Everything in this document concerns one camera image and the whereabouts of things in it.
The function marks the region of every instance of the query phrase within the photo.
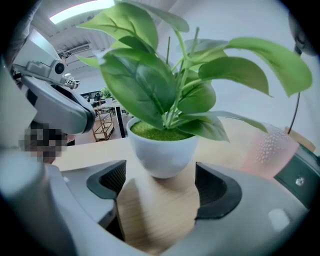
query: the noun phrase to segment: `pixelated blur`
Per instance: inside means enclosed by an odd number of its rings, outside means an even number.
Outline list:
[[[67,135],[48,124],[32,122],[25,130],[24,139],[19,141],[20,149],[36,157],[38,162],[51,164],[61,155],[67,145]]]

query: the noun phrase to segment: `wooden shelf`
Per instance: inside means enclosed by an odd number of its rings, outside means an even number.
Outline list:
[[[100,118],[99,118],[99,115],[95,117],[95,121],[100,121],[100,120],[104,123],[108,123],[108,122],[105,122],[106,120],[109,120],[110,122],[112,122],[111,114],[103,113],[103,114],[100,114]]]
[[[102,139],[107,140],[109,138],[109,136],[111,135],[111,132],[113,131],[113,129],[114,129],[114,124],[112,122],[106,122],[104,124],[104,129],[100,125],[94,131],[94,135],[95,135],[96,140],[102,140]]]

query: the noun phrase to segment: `ceiling light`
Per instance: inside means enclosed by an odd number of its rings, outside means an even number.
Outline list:
[[[91,12],[95,10],[105,9],[113,6],[114,0],[95,0],[95,1],[89,1],[82,4],[75,5],[73,7],[70,7],[68,9],[65,9],[56,15],[53,15],[50,17],[50,21],[52,21],[54,24],[57,24],[59,22],[62,22],[70,17],[83,14],[86,12]]]

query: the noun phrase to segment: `white pot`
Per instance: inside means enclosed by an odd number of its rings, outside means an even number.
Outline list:
[[[156,178],[167,179],[176,176],[190,162],[198,137],[175,141],[143,138],[130,130],[131,126],[137,122],[139,119],[132,118],[127,123],[126,130],[133,150],[143,167]]]

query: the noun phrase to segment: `table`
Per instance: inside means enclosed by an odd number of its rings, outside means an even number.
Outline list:
[[[195,163],[239,170],[256,128],[235,119],[222,120],[230,143],[200,138],[194,156],[176,177],[148,175],[135,156],[128,138],[70,146],[53,163],[60,170],[88,167],[111,160],[127,160],[126,182],[117,198],[126,242],[157,255],[181,240],[194,227],[199,208]]]
[[[113,102],[113,103],[103,103],[100,106],[96,106],[95,108],[96,109],[115,108],[115,114],[116,114],[117,122],[119,125],[121,137],[125,138],[126,134],[125,134],[124,123],[123,123],[122,117],[121,117],[122,116],[121,107],[122,107],[122,105],[120,103]]]

